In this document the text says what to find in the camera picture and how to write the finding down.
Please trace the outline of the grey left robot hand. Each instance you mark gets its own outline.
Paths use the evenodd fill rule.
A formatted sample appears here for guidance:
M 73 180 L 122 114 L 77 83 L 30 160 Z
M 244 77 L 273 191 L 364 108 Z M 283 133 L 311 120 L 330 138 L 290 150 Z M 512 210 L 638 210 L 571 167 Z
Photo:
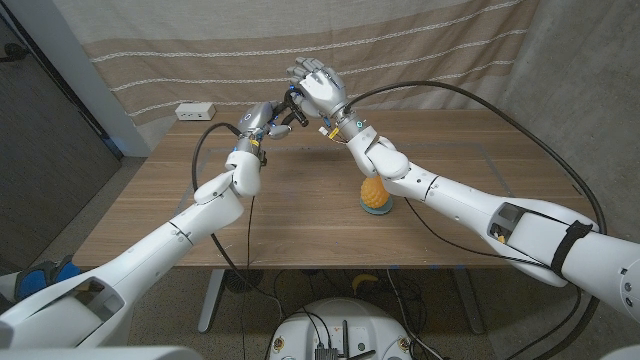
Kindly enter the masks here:
M 289 125 L 277 125 L 274 117 L 278 115 L 279 103 L 262 102 L 251 107 L 241 116 L 237 129 L 240 131 L 235 151 L 257 155 L 262 141 L 268 137 L 280 140 L 286 137 L 292 128 Z

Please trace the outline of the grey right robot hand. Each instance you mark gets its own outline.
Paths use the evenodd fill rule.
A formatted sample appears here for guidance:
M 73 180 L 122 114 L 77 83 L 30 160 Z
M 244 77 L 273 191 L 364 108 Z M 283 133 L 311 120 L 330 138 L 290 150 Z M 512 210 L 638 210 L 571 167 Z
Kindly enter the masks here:
M 333 119 L 349 147 L 352 147 L 352 139 L 355 138 L 361 141 L 362 152 L 369 150 L 376 133 L 361 135 L 367 125 L 355 112 L 346 110 L 346 86 L 332 68 L 316 58 L 298 57 L 296 65 L 289 67 L 286 73 L 294 87 L 294 94 L 290 98 L 305 115 Z

